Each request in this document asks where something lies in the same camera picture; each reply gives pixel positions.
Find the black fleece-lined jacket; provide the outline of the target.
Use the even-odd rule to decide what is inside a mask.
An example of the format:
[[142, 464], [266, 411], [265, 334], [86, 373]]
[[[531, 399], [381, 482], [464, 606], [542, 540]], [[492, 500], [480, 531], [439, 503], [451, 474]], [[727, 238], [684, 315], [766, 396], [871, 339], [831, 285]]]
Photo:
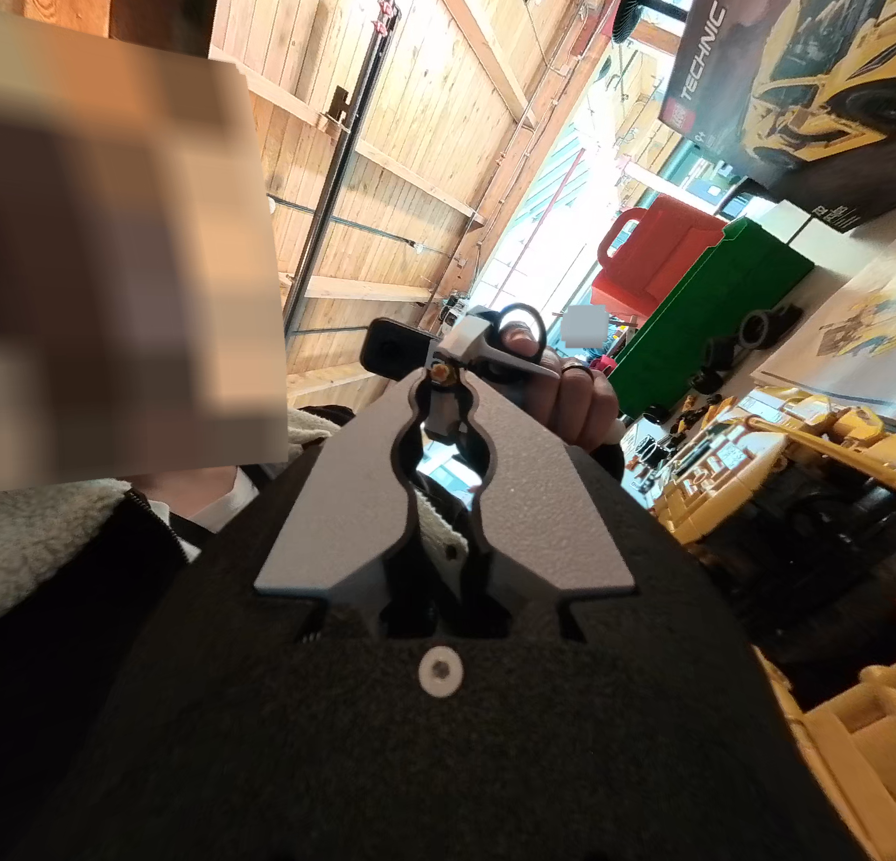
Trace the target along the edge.
[[2, 859], [481, 859], [411, 648], [252, 590], [352, 418], [290, 413], [210, 549], [136, 476], [2, 494]]

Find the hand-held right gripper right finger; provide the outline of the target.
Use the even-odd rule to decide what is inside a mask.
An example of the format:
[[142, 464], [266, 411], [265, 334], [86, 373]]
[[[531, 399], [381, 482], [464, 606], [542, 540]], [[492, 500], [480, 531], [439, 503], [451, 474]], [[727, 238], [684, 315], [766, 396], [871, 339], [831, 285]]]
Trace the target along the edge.
[[477, 376], [469, 429], [488, 450], [476, 500], [487, 592], [506, 609], [629, 595], [635, 587], [566, 444]]

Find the red plastic carry case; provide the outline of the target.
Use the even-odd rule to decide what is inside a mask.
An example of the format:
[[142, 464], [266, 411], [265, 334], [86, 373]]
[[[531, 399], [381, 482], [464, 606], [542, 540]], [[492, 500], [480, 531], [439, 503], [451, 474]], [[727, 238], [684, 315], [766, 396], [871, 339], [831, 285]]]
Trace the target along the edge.
[[590, 301], [613, 315], [650, 317], [695, 262], [724, 237], [725, 222], [666, 194], [625, 209], [597, 250]]

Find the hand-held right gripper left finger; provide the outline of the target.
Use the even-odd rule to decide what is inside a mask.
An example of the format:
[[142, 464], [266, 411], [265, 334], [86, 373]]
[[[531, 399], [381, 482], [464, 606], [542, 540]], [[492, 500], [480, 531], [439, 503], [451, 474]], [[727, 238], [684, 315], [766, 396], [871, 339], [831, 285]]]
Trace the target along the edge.
[[323, 600], [369, 627], [392, 601], [389, 566], [422, 549], [399, 443], [420, 432], [414, 371], [326, 439], [255, 581], [265, 597]]

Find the yellow brick car model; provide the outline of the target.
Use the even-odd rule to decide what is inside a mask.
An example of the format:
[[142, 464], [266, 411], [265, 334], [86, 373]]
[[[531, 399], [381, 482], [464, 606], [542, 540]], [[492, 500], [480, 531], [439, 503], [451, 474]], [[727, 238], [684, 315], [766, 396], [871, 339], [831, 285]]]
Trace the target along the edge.
[[729, 603], [871, 859], [894, 859], [894, 479], [870, 408], [762, 387], [722, 402], [650, 508]]

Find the light grey hoodie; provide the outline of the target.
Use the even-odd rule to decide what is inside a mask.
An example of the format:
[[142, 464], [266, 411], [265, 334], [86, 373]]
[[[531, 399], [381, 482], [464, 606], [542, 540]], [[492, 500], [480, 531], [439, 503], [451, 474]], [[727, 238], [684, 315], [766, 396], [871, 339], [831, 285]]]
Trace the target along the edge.
[[187, 517], [187, 520], [210, 533], [217, 534], [258, 495], [259, 489], [253, 480], [243, 469], [239, 468], [231, 490], [192, 516]]

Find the pile of yellow black pieces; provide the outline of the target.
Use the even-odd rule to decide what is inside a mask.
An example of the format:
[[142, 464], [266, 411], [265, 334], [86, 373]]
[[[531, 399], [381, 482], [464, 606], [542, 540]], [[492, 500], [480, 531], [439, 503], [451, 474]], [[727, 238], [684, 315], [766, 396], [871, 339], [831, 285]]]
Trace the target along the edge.
[[[681, 409], [664, 425], [655, 425], [642, 417], [632, 426], [623, 439], [624, 468], [637, 494], [646, 495], [653, 489], [661, 469], [711, 420], [711, 415], [719, 411], [723, 399], [719, 393], [688, 395]], [[636, 447], [648, 436], [662, 439], [668, 451], [666, 460], [655, 468], [642, 465], [635, 455]]]

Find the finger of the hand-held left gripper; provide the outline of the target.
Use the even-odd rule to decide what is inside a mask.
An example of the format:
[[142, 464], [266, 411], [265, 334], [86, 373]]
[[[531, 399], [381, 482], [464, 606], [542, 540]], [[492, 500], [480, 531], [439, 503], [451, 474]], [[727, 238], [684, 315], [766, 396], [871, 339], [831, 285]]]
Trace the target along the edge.
[[465, 424], [464, 385], [430, 385], [427, 437], [437, 442], [457, 442]]
[[542, 363], [545, 343], [537, 341], [532, 353], [511, 351], [504, 331], [521, 328], [532, 340], [544, 333], [524, 323], [504, 322], [504, 318], [463, 318], [437, 346], [437, 358], [476, 374], [485, 381], [530, 381], [535, 377], [559, 381], [560, 375]]

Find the green plastic bin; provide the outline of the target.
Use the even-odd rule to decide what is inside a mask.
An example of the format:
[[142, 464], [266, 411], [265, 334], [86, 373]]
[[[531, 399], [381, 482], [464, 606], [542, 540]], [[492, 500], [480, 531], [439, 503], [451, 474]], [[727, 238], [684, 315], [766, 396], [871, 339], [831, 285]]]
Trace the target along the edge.
[[689, 388], [709, 339], [730, 336], [753, 311], [773, 309], [814, 263], [746, 217], [726, 225], [617, 358], [609, 375], [620, 413], [670, 408]]

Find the instruction booklet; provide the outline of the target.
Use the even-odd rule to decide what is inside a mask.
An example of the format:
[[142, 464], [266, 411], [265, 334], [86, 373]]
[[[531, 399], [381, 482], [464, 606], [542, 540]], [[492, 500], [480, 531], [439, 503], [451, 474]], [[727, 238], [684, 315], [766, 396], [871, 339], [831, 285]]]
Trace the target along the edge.
[[895, 418], [895, 244], [844, 284], [752, 373]]

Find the brick set box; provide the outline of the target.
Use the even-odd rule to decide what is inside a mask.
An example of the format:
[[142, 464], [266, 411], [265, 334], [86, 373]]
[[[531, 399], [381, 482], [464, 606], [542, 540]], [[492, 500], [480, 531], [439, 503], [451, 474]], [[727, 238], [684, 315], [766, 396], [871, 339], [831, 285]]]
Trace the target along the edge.
[[895, 0], [692, 0], [660, 120], [838, 233], [895, 205]]

